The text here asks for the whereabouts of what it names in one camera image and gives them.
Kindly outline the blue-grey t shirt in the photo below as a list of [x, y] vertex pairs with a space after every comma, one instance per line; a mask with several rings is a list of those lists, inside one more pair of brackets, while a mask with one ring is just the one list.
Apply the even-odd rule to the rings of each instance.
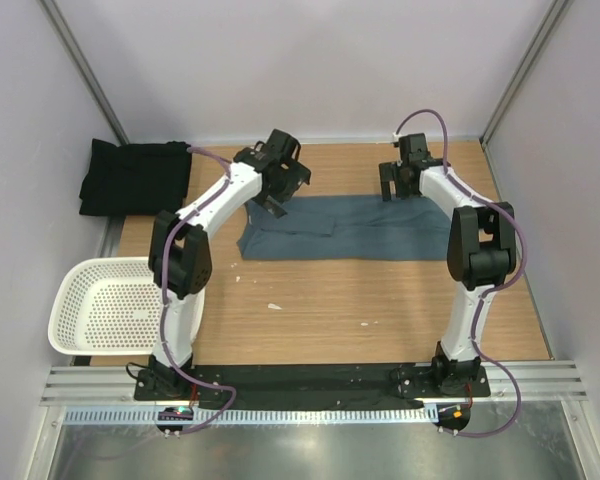
[[451, 220], [433, 201], [378, 195], [294, 197], [274, 217], [253, 202], [237, 241], [244, 260], [444, 261]]

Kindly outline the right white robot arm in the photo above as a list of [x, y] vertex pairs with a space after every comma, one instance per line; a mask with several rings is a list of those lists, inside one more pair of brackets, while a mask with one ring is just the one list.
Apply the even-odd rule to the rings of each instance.
[[479, 195], [443, 159], [432, 156], [423, 133], [394, 135], [399, 159], [379, 165], [381, 195], [433, 201], [451, 220], [447, 268], [456, 295], [446, 332], [428, 367], [403, 367], [402, 393], [464, 396], [486, 393], [480, 345], [497, 291], [517, 268], [513, 207]]

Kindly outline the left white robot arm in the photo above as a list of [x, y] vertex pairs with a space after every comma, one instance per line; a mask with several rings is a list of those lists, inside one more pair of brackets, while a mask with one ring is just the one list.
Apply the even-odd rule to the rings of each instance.
[[282, 203], [310, 182], [300, 151], [296, 138], [275, 129], [266, 141], [240, 150], [232, 160], [220, 158], [223, 175], [193, 203], [155, 217], [148, 266], [161, 290], [162, 311], [156, 344], [136, 381], [137, 399], [188, 397], [196, 383], [193, 343], [213, 270], [211, 241], [248, 201], [276, 218], [284, 216]]

